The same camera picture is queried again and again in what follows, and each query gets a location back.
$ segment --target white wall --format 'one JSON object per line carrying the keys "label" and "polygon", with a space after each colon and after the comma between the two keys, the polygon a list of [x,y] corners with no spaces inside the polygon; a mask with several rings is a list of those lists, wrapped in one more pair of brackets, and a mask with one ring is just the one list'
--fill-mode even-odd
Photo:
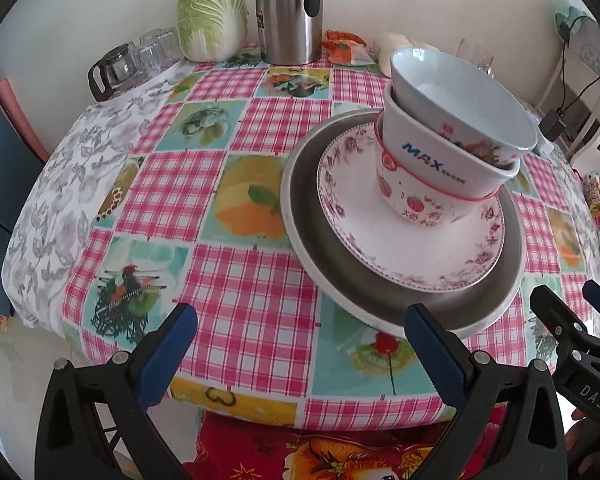
{"label": "white wall", "polygon": [[[554,11],[565,0],[324,0],[324,27],[367,41],[401,32],[454,54],[462,38],[495,56],[496,78],[530,102],[555,67]],[[250,6],[250,39],[256,40]],[[93,102],[88,68],[107,50],[176,23],[176,0],[20,0],[0,26],[0,78],[52,150]]]}

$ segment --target stacked dishes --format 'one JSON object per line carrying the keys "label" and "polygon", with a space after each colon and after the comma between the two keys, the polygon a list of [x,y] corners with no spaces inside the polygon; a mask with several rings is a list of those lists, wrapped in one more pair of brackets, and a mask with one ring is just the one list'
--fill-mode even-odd
{"label": "stacked dishes", "polygon": [[422,302],[466,337],[520,286],[525,236],[502,184],[536,132],[515,97],[462,60],[405,49],[392,74],[384,110],[331,118],[296,147],[283,220],[308,274],[363,322],[404,337],[404,310]]}

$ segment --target human hand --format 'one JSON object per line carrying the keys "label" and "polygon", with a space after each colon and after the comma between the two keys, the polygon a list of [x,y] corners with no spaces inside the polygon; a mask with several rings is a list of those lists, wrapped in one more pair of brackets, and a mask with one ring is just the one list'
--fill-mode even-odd
{"label": "human hand", "polygon": [[[570,452],[571,449],[573,449],[573,446],[575,446],[576,442],[580,437],[580,433],[582,432],[582,425],[584,423],[584,413],[582,413],[580,410],[574,410],[574,412],[571,413],[571,418],[573,420],[577,420],[577,422],[571,427],[569,431],[567,431],[567,434],[564,437],[567,445],[567,452]],[[578,466],[578,474],[581,476],[584,475],[585,471],[591,466],[591,464],[593,464],[597,456],[597,453],[591,453],[590,455],[584,457],[584,459]]]}

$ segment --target screw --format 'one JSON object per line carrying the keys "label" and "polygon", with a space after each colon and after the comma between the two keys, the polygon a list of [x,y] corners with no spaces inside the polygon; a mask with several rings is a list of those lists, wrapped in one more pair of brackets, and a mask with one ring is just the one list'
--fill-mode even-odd
{"label": "screw", "polygon": [[60,357],[60,358],[56,359],[54,362],[54,370],[58,370],[58,371],[64,370],[68,364],[69,364],[69,361],[67,361],[64,357]]}
{"label": "screw", "polygon": [[491,356],[487,354],[487,352],[483,352],[482,350],[478,350],[474,354],[475,362],[480,363],[481,365],[488,364],[491,361]]}
{"label": "screw", "polygon": [[115,354],[113,354],[111,360],[113,361],[113,364],[123,365],[124,363],[129,361],[129,352],[125,352],[124,350],[116,352]]}
{"label": "screw", "polygon": [[546,370],[546,363],[542,359],[534,359],[534,368],[539,372],[544,372]]}

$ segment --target red floral cloth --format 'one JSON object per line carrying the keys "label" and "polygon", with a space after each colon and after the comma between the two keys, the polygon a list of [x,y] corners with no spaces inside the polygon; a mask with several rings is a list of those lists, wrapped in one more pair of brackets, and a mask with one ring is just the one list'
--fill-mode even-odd
{"label": "red floral cloth", "polygon": [[[484,465],[503,412],[494,410],[461,480]],[[184,467],[194,480],[406,480],[445,428],[315,433],[206,412],[198,457]]]}

